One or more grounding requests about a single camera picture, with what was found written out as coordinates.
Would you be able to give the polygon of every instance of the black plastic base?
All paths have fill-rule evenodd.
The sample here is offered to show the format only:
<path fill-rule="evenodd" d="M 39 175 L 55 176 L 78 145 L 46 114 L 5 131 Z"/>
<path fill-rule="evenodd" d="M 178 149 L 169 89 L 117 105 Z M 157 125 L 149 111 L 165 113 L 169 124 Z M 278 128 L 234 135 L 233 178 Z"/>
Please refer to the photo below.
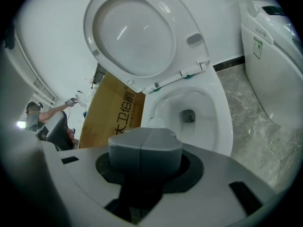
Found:
<path fill-rule="evenodd" d="M 173 179 L 160 184 L 143 184 L 115 170 L 109 164 L 108 153 L 96 160 L 96 168 L 109 183 L 122 185 L 119 199 L 112 200 L 105 208 L 133 223 L 135 223 L 134 218 L 130 216 L 129 208 L 140 210 L 140 213 L 144 213 L 140 218 L 144 218 L 160 201 L 163 193 L 186 192 L 201 179 L 204 173 L 202 161 L 185 150 L 182 152 L 178 174 Z"/>

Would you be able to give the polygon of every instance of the label sticker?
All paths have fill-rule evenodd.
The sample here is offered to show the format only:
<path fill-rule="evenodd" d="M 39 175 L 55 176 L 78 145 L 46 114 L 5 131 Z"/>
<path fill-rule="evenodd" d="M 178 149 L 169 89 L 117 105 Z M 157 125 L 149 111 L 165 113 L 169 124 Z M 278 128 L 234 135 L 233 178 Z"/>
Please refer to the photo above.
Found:
<path fill-rule="evenodd" d="M 254 47 L 253 47 L 253 53 L 255 56 L 257 56 L 260 60 L 261 52 L 262 52 L 262 41 L 254 37 Z"/>

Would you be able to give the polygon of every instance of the man's hand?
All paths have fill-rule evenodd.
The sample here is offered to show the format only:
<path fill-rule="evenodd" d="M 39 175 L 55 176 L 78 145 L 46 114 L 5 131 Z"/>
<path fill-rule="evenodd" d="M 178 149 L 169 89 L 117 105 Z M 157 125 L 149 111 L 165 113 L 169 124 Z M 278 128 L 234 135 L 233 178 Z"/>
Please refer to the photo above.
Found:
<path fill-rule="evenodd" d="M 68 105 L 68 107 L 73 107 L 77 102 L 78 100 L 75 97 L 72 97 L 65 104 Z"/>
<path fill-rule="evenodd" d="M 68 134 L 68 136 L 69 136 L 69 138 L 70 138 L 70 140 L 71 140 L 71 142 L 73 143 L 73 144 L 75 144 L 76 143 L 76 141 L 75 141 L 75 135 L 73 134 L 73 132 L 71 131 L 71 129 L 67 129 L 66 130 L 66 133 Z"/>

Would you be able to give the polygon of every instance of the toilet lid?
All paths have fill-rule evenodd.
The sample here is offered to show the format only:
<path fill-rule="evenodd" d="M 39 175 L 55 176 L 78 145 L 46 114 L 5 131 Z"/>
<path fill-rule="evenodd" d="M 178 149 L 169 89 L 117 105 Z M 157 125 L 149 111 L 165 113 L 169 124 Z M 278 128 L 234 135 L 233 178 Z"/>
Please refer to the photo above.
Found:
<path fill-rule="evenodd" d="M 91 0 L 83 29 L 98 62 L 136 92 L 198 73 L 209 61 L 181 0 Z"/>

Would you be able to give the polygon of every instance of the toilet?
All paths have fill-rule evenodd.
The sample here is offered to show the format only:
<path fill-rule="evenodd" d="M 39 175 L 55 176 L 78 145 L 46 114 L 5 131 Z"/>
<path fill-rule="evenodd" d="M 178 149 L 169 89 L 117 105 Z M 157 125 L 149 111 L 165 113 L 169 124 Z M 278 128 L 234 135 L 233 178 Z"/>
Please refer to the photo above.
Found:
<path fill-rule="evenodd" d="M 141 127 L 230 156 L 227 99 L 199 25 L 181 0 L 91 0 L 83 30 L 97 61 L 146 94 Z"/>
<path fill-rule="evenodd" d="M 245 71 L 269 119 L 303 129 L 303 47 L 275 0 L 239 3 Z"/>

